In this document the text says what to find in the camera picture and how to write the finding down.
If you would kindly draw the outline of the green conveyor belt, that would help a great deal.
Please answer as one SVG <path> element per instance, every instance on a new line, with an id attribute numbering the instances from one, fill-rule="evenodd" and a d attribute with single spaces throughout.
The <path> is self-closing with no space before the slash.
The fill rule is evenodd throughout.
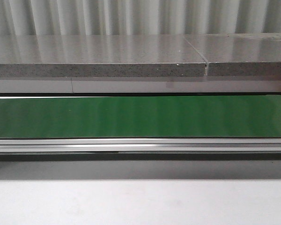
<path id="1" fill-rule="evenodd" d="M 281 95 L 0 98 L 0 139 L 281 137 Z"/>

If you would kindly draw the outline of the grey stone ledge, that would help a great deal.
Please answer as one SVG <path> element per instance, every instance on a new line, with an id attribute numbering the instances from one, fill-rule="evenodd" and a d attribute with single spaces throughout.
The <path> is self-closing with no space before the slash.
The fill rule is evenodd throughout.
<path id="1" fill-rule="evenodd" d="M 281 78 L 281 34 L 0 36 L 0 77 Z"/>

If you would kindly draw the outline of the aluminium conveyor frame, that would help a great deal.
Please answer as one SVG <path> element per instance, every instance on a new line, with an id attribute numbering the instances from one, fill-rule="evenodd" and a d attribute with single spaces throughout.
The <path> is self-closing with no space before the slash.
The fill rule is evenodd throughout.
<path id="1" fill-rule="evenodd" d="M 0 139 L 0 161 L 281 160 L 281 138 Z"/>

